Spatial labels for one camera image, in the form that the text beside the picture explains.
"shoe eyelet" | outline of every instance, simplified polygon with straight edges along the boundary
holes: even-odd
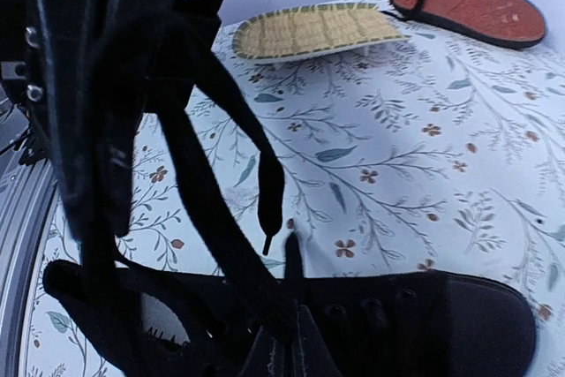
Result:
[[[379,301],[379,299],[367,298],[363,299],[363,301],[361,302],[361,307],[365,310],[372,309],[374,307],[382,308],[382,303]]]
[[[249,321],[247,321],[247,332],[250,335],[256,336],[257,333],[259,333],[260,328],[261,328],[261,323],[258,320],[251,318]]]
[[[207,328],[206,330],[208,337],[210,337],[211,339],[216,339],[218,337],[224,336],[230,329],[230,326],[224,320],[217,321],[216,326],[216,328]]]
[[[324,309],[324,313],[329,317],[329,316],[336,316],[336,315],[347,315],[347,311],[345,311],[345,308],[341,305],[338,304],[332,304],[332,305],[328,305],[326,306],[326,308]]]
[[[418,295],[410,289],[402,289],[396,294],[396,298],[400,302],[412,301],[418,298]]]

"red sandal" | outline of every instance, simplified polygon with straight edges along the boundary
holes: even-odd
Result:
[[[390,3],[403,15],[402,20],[424,22],[503,48],[529,48],[546,35],[544,17],[528,0],[390,0]]]

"bed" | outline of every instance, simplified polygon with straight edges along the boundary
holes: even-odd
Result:
[[[387,0],[376,2],[388,8]],[[215,52],[237,78],[286,171],[285,222],[300,234],[309,276],[431,268],[519,289],[539,326],[531,375],[565,375],[565,59],[543,46],[495,48],[431,26],[391,20],[408,41],[295,63],[254,65]],[[257,152],[198,90],[190,114],[224,197],[259,251]],[[136,140],[131,234],[119,241],[148,266],[220,274],[175,189],[154,116]],[[55,198],[37,257],[19,375],[115,377],[42,270],[77,261]],[[275,239],[264,263],[283,271]]]

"black canvas shoe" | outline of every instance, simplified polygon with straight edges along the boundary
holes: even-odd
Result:
[[[139,328],[139,344],[152,352],[148,366],[155,366],[148,375],[206,375],[200,373],[215,369],[214,375],[259,376],[269,375],[273,367],[278,370],[273,375],[283,376],[296,366],[305,368],[304,375],[343,377],[526,373],[536,346],[535,320],[524,297],[508,286],[441,271],[306,279],[297,248],[291,235],[281,281],[298,304],[298,332],[290,345],[261,327],[223,277],[166,273],[121,259],[130,266],[117,272],[129,316],[139,317],[139,294],[145,293],[175,313],[190,339],[180,346],[154,338],[144,334],[136,318],[132,325]],[[127,369],[123,362],[128,359],[105,342],[120,326],[104,322],[84,299],[80,273],[67,261],[49,263],[46,291],[59,299],[99,353]],[[170,374],[162,373],[169,369],[163,364],[169,364]]]

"shoelace aglet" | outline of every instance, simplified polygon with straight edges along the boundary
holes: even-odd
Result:
[[[271,242],[273,241],[273,236],[267,236],[265,239],[265,244],[263,245],[263,256],[268,255],[268,251],[271,249]]]

